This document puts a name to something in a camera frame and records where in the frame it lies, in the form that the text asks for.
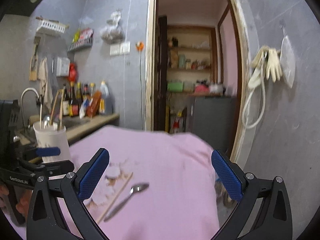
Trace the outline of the person's left hand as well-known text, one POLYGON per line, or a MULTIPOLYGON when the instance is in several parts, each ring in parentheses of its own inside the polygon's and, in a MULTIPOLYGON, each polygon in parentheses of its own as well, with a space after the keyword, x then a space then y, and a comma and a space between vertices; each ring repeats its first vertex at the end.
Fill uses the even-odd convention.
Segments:
MULTIPOLYGON (((30 200, 32 196, 32 191, 31 190, 25 190, 23 189, 20 200, 16 204, 16 210, 23 215, 25 218, 28 216, 28 211, 29 211, 29 205, 30 205, 30 200)), ((1 208, 6 207, 6 204, 4 202, 4 197, 7 197, 9 195, 9 190, 8 188, 1 183, 1 208)))

